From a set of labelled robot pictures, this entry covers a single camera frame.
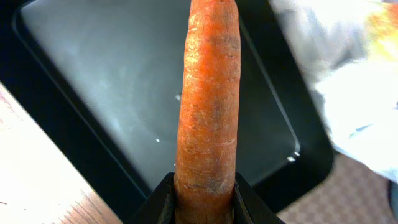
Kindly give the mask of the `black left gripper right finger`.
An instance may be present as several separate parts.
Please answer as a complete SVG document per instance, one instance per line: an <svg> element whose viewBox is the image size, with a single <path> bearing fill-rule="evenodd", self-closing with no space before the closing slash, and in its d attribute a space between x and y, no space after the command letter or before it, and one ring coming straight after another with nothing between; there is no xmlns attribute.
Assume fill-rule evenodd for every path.
<svg viewBox="0 0 398 224"><path fill-rule="evenodd" d="M233 218L234 224L285 224L239 173L235 175Z"/></svg>

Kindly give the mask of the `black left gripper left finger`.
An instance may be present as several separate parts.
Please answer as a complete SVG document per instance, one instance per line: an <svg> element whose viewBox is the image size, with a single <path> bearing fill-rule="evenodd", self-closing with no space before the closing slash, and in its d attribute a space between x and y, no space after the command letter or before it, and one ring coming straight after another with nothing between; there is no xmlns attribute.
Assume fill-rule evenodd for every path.
<svg viewBox="0 0 398 224"><path fill-rule="evenodd" d="M174 173L168 173L124 224L175 224Z"/></svg>

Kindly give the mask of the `orange carrot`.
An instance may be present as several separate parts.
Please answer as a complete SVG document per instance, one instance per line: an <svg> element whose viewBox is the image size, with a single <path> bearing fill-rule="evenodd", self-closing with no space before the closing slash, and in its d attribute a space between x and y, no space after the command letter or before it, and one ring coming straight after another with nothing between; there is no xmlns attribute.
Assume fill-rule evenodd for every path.
<svg viewBox="0 0 398 224"><path fill-rule="evenodd" d="M192 1L174 175L177 223L233 222L240 78L235 1Z"/></svg>

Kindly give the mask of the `yellow orange snack wrapper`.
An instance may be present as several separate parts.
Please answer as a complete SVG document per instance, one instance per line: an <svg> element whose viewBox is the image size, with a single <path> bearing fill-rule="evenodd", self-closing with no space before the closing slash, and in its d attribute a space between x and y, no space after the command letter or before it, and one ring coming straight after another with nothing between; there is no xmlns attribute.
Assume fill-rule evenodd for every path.
<svg viewBox="0 0 398 224"><path fill-rule="evenodd" d="M377 2L367 15L366 37L370 57L397 61L397 3Z"/></svg>

